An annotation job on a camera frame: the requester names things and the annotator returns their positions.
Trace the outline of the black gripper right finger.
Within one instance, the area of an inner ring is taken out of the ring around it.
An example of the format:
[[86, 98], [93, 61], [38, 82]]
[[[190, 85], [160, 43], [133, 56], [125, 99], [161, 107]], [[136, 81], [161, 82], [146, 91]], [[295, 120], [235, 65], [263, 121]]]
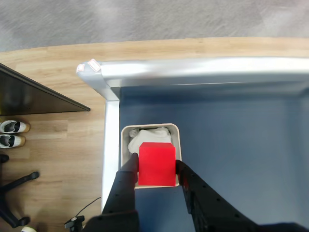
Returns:
[[176, 161], [188, 213], [197, 232], [257, 232], [258, 225], [234, 208], [184, 162]]

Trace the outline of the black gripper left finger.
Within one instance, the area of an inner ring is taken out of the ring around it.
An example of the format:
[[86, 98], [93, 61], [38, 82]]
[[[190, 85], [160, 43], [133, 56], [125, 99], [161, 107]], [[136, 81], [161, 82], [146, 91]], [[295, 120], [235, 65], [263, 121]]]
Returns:
[[135, 184], [138, 179], [139, 157], [134, 153], [117, 171], [101, 215], [91, 218], [87, 232], [138, 232], [139, 214], [135, 207]]

